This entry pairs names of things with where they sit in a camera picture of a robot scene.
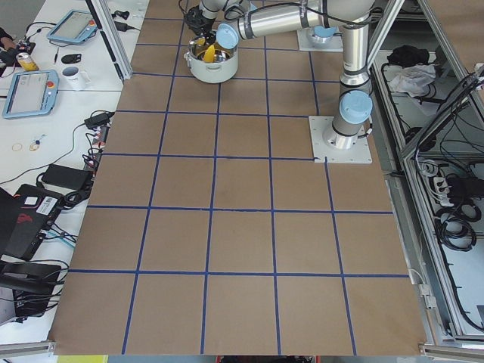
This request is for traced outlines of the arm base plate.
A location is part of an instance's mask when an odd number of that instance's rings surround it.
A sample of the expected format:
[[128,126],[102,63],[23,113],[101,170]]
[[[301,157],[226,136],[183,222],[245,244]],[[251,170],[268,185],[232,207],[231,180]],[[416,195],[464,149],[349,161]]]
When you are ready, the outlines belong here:
[[342,33],[337,27],[315,26],[297,31],[300,51],[337,52],[343,51]]
[[372,157],[365,137],[366,130],[360,125],[358,133],[342,136],[333,130],[332,116],[310,116],[313,160],[315,163],[371,164]]

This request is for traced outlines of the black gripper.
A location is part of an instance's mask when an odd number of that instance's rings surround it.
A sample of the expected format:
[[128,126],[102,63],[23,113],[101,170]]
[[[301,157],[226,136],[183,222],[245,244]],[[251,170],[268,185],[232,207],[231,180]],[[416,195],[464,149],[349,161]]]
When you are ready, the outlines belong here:
[[190,8],[184,15],[184,22],[197,36],[211,36],[217,12],[205,8]]

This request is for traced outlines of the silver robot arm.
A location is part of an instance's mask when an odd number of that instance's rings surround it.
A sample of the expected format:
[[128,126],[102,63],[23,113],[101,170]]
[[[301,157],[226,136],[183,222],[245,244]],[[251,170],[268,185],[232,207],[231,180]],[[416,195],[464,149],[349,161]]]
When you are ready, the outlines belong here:
[[215,20],[220,11],[232,13],[236,18],[240,15],[236,15],[236,10],[232,8],[240,8],[242,14],[251,9],[251,1],[247,0],[201,0],[198,8],[201,11],[203,17]]
[[341,52],[339,110],[322,132],[333,149],[348,150],[372,111],[368,42],[372,1],[289,1],[256,7],[250,1],[199,1],[182,12],[189,29],[211,45],[295,32],[306,51]]

